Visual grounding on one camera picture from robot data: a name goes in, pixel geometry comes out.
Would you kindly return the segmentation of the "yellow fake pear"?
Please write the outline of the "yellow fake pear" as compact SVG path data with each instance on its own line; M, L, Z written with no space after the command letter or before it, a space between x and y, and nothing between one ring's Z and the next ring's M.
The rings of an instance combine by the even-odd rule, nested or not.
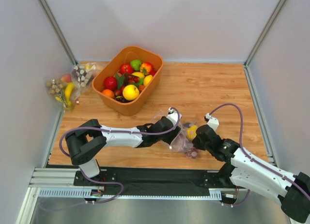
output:
M197 136L196 134L197 128L198 128L197 125L192 125L187 129L186 136L188 140L192 141Z

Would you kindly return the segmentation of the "red fake grape bunch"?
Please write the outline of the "red fake grape bunch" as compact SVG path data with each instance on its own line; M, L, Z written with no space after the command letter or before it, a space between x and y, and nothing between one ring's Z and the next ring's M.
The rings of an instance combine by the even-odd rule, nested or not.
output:
M185 152L185 156L190 159L196 159L199 156L199 151L196 148L191 148Z

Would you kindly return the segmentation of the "clear polka dot zip bag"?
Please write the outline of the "clear polka dot zip bag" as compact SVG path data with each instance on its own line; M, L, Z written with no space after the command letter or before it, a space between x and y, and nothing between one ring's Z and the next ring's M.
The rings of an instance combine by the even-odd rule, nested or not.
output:
M158 113L156 113L152 117L151 122L157 122L163 116L166 117L167 114L168 114L168 112L164 112L164 111L160 110ZM179 135L173 140L171 145L164 143L162 140L160 142L165 144L171 151L181 152L181 153L185 154L186 151L188 151L191 148L194 148L192 141L188 140L188 138L186 136L187 129L192 125L198 126L198 123L197 122L181 123L181 121L180 121L178 126L181 128L181 131L180 131Z

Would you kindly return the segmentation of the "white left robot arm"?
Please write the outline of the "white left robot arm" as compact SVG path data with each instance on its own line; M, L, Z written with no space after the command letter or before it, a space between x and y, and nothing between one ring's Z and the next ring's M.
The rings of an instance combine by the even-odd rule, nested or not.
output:
M72 165L78 166L89 178L100 174L96 154L104 147L127 146L146 148L163 141L171 144L180 132L181 115L171 113L156 123L133 128L112 128L91 119L78 128L67 131L60 139L63 154L70 157Z

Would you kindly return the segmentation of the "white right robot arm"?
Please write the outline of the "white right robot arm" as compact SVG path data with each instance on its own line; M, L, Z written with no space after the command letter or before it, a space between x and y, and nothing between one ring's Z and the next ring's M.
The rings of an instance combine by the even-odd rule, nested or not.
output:
M304 224L310 215L310 178L267 163L231 139L222 139L209 126L196 130L196 148L208 151L228 169L225 176L235 186L268 198L291 219Z

